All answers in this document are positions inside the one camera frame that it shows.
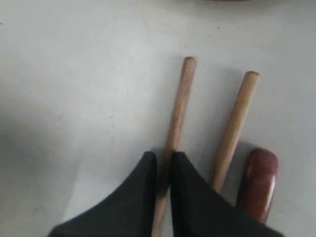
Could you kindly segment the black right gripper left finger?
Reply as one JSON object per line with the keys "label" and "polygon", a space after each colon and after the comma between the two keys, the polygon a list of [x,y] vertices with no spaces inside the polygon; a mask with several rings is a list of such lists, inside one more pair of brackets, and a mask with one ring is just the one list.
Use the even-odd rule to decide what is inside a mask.
{"label": "black right gripper left finger", "polygon": [[156,202],[157,158],[144,152],[131,174],[107,198],[52,229],[51,237],[149,237]]}

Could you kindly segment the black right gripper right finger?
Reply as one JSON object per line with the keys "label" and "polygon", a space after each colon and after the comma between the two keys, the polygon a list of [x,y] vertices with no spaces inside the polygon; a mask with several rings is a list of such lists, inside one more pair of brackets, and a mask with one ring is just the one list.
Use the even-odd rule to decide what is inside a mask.
{"label": "black right gripper right finger", "polygon": [[282,236],[225,201],[200,176],[184,152],[172,154],[169,180],[176,237]]}

